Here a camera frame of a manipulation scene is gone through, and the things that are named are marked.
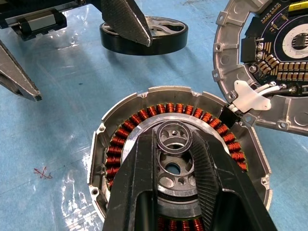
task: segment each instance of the blue work mat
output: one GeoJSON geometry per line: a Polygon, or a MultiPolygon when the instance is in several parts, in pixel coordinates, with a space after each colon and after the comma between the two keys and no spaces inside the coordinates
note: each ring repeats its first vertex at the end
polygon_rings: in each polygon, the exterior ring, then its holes
{"type": "MultiPolygon", "coordinates": [[[[146,15],[188,24],[187,47],[148,57],[107,51],[100,41],[102,17],[93,6],[65,12],[67,28],[27,42],[11,29],[0,30],[43,95],[35,103],[0,88],[0,230],[102,230],[86,179],[101,117],[127,95],[158,85],[222,97],[211,76],[212,50],[215,21],[227,0],[137,3],[146,15]]],[[[278,230],[307,230],[308,138],[256,130],[273,172],[269,212],[278,230]]]]}

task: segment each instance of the black wheel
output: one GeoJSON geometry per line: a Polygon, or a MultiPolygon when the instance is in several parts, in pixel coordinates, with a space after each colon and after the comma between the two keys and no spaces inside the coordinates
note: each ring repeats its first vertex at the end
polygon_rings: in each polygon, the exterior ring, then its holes
{"type": "Polygon", "coordinates": [[[129,55],[168,54],[184,48],[187,44],[188,26],[180,21],[146,16],[153,42],[150,47],[124,39],[107,23],[100,26],[102,45],[108,50],[129,55]]]}

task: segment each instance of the copper coil winding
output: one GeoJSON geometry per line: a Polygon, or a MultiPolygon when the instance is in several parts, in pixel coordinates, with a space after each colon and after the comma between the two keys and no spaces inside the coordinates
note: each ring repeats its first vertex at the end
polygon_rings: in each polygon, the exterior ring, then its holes
{"type": "Polygon", "coordinates": [[[205,112],[201,118],[204,122],[209,123],[211,121],[212,115],[209,112],[205,112]]]}
{"type": "Polygon", "coordinates": [[[117,136],[120,136],[120,137],[123,137],[123,138],[127,138],[128,136],[129,136],[129,131],[126,131],[125,129],[123,129],[123,128],[119,128],[116,132],[115,132],[115,134],[117,135],[117,136]]]}
{"type": "Polygon", "coordinates": [[[193,220],[193,227],[195,231],[204,231],[203,225],[200,219],[193,220]]]}
{"type": "Polygon", "coordinates": [[[140,117],[139,117],[137,114],[133,114],[133,115],[130,117],[130,120],[131,120],[135,125],[138,125],[139,123],[142,122],[142,120],[140,119],[140,117]]]}
{"type": "Polygon", "coordinates": [[[221,121],[218,118],[214,118],[210,123],[209,126],[216,129],[221,124],[221,121]]]}
{"type": "Polygon", "coordinates": [[[175,112],[174,104],[173,103],[167,103],[166,104],[166,111],[168,113],[175,112]]]}
{"type": "Polygon", "coordinates": [[[176,220],[170,220],[169,222],[169,231],[177,231],[177,221],[176,220]]]}
{"type": "Polygon", "coordinates": [[[158,217],[158,231],[164,231],[165,220],[162,217],[158,217]]]}
{"type": "Polygon", "coordinates": [[[113,178],[119,170],[120,167],[111,167],[109,169],[106,169],[105,171],[106,178],[113,178]]]}
{"type": "Polygon", "coordinates": [[[193,106],[186,105],[184,113],[191,116],[193,114],[192,112],[193,112],[193,106]]]}
{"type": "Polygon", "coordinates": [[[227,133],[228,130],[229,128],[227,127],[227,125],[223,124],[223,125],[220,125],[216,131],[218,132],[219,135],[223,135],[227,133]]]}
{"type": "Polygon", "coordinates": [[[111,190],[113,184],[114,184],[114,179],[107,179],[107,187],[109,190],[111,190]]]}
{"type": "Polygon", "coordinates": [[[240,168],[244,171],[248,171],[248,165],[247,163],[243,163],[243,162],[237,162],[238,166],[240,166],[240,168]]]}
{"type": "Polygon", "coordinates": [[[166,113],[165,105],[163,105],[162,103],[158,104],[156,108],[159,114],[166,113]]]}
{"type": "Polygon", "coordinates": [[[146,120],[147,118],[150,118],[149,114],[144,109],[138,111],[138,115],[143,121],[146,120]]]}
{"type": "Polygon", "coordinates": [[[175,112],[183,113],[183,110],[184,110],[184,105],[181,103],[177,103],[177,105],[175,106],[175,112]]]}
{"type": "Polygon", "coordinates": [[[241,150],[241,144],[239,142],[232,142],[227,144],[230,152],[235,152],[241,150]]]}
{"type": "Polygon", "coordinates": [[[121,164],[120,157],[109,156],[105,160],[105,165],[120,165],[120,164],[121,164]]]}
{"type": "Polygon", "coordinates": [[[109,146],[108,149],[107,149],[107,153],[108,153],[108,154],[114,154],[114,155],[121,156],[121,154],[122,154],[122,148],[120,148],[120,147],[115,147],[115,146],[109,146]]]}
{"type": "Polygon", "coordinates": [[[246,159],[245,153],[243,152],[234,152],[231,153],[231,157],[235,161],[243,161],[246,159]]]}
{"type": "Polygon", "coordinates": [[[190,231],[189,222],[187,220],[182,221],[182,231],[190,231]]]}
{"type": "Polygon", "coordinates": [[[117,146],[123,147],[124,143],[125,143],[125,139],[122,139],[120,137],[114,136],[114,137],[112,137],[110,143],[112,143],[114,145],[117,145],[117,146]]]}
{"type": "Polygon", "coordinates": [[[148,107],[148,113],[149,113],[150,117],[157,115],[157,111],[156,111],[155,107],[153,107],[153,106],[148,107]]]}
{"type": "Polygon", "coordinates": [[[196,118],[198,118],[198,119],[200,119],[201,116],[202,116],[202,114],[203,114],[203,110],[200,109],[200,108],[197,108],[197,109],[195,110],[195,112],[193,113],[193,116],[196,117],[196,118]]]}
{"type": "Polygon", "coordinates": [[[228,133],[227,135],[223,136],[222,138],[225,141],[225,143],[230,143],[230,142],[233,142],[233,141],[236,140],[236,137],[232,132],[228,133]]]}
{"type": "Polygon", "coordinates": [[[132,122],[130,122],[129,120],[126,120],[123,125],[123,127],[125,127],[128,131],[133,131],[134,128],[136,127],[132,122]]]}

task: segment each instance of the red pen mark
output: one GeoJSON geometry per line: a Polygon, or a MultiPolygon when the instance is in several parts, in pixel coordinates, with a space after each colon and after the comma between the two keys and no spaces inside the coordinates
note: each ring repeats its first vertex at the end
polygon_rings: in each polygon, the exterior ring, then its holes
{"type": "Polygon", "coordinates": [[[49,173],[49,175],[48,176],[46,176],[46,175],[44,175],[44,173],[45,173],[45,171],[46,171],[46,166],[43,168],[43,172],[41,173],[38,169],[34,169],[34,174],[40,174],[40,178],[42,179],[43,177],[44,177],[44,179],[52,179],[52,176],[50,175],[50,173],[49,173]]]}

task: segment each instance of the aluminum motor casing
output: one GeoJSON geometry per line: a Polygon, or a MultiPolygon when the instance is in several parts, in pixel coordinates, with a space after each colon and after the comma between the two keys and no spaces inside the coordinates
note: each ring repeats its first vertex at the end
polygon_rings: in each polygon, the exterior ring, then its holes
{"type": "MultiPolygon", "coordinates": [[[[142,94],[134,93],[111,108],[103,116],[102,123],[93,134],[88,172],[88,185],[93,204],[103,221],[110,197],[110,191],[106,186],[103,174],[103,160],[104,150],[109,146],[111,136],[124,120],[138,110],[158,103],[169,102],[190,104],[195,108],[202,108],[204,111],[210,112],[215,117],[219,116],[221,109],[226,104],[222,99],[207,92],[197,93],[190,88],[180,86],[161,86],[150,88],[142,94]]],[[[271,170],[255,130],[253,127],[247,127],[240,122],[236,123],[231,131],[236,135],[246,153],[249,163],[248,176],[268,209],[272,198],[272,190],[269,185],[271,170]]]]}
{"type": "MultiPolygon", "coordinates": [[[[260,14],[268,10],[272,0],[230,0],[224,11],[218,15],[218,25],[214,46],[212,76],[218,83],[221,92],[228,101],[233,102],[237,94],[234,82],[246,81],[249,85],[257,80],[248,71],[248,66],[239,62],[240,35],[250,13],[260,14]]],[[[243,116],[246,122],[296,133],[308,135],[308,97],[288,97],[274,95],[269,97],[271,109],[268,111],[250,110],[243,116]]]]}

